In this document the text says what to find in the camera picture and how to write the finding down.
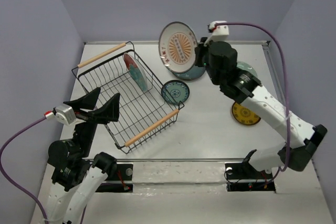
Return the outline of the light green flower plate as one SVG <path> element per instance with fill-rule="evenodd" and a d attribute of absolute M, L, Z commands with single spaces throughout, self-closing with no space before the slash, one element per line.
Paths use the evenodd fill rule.
<path fill-rule="evenodd" d="M 258 77 L 256 70 L 248 63 L 243 61 L 237 61 L 237 67 L 241 70 L 245 70 L 253 74 L 255 77 Z"/>

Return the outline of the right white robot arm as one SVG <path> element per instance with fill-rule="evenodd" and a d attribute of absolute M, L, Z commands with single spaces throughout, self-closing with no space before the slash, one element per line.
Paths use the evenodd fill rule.
<path fill-rule="evenodd" d="M 198 67 L 205 67 L 211 82 L 236 103 L 256 113 L 285 142 L 274 147 L 252 150 L 244 158 L 241 171 L 248 178 L 277 167 L 303 171 L 323 138 L 327 129 L 312 125 L 283 106 L 247 70 L 237 67 L 237 51 L 227 42 L 200 42 L 195 48 Z"/>

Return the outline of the white orange sunburst plate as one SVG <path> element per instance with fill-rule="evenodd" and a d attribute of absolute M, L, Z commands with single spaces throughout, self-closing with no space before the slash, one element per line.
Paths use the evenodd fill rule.
<path fill-rule="evenodd" d="M 197 38 L 183 22 L 167 24 L 159 37 L 159 55 L 162 63 L 173 73 L 185 73 L 195 64 Z"/>

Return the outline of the small yellow patterned dish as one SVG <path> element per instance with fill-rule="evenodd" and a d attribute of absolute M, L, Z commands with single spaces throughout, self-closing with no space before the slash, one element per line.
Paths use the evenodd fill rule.
<path fill-rule="evenodd" d="M 231 114 L 236 122 L 244 126 L 253 126 L 261 121 L 261 118 L 253 111 L 234 102 L 231 107 Z"/>

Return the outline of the dark teal speckled plate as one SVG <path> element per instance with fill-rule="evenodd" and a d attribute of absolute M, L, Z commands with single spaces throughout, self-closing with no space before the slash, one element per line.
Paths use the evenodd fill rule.
<path fill-rule="evenodd" d="M 205 67 L 194 66 L 185 73 L 173 73 L 173 75 L 182 80 L 193 81 L 200 78 L 205 73 L 205 71 Z"/>

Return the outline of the small blue patterned dish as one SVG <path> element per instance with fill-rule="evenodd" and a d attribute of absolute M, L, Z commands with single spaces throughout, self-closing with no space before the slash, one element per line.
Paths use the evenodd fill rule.
<path fill-rule="evenodd" d="M 180 80 L 170 80 L 161 88 L 162 98 L 173 105 L 184 103 L 190 96 L 188 85 Z"/>

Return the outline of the red and teal floral plate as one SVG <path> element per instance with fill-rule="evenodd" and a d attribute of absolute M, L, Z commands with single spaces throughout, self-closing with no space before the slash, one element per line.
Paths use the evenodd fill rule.
<path fill-rule="evenodd" d="M 147 92 L 148 83 L 146 74 L 143 67 L 140 65 L 139 61 L 134 59 L 128 53 L 123 54 L 123 60 L 132 79 L 137 83 L 137 85 L 143 92 Z"/>

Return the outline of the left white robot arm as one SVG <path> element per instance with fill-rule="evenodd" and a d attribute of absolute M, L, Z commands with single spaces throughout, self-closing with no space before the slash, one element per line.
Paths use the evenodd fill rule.
<path fill-rule="evenodd" d="M 54 141 L 48 149 L 47 163 L 54 168 L 45 218 L 49 223 L 77 223 L 98 187 L 116 174 L 117 160 L 113 156 L 101 152 L 93 162 L 87 159 L 97 126 L 116 122 L 120 115 L 119 93 L 96 108 L 100 91 L 95 88 L 45 113 L 48 120 L 75 127 L 72 138 Z"/>

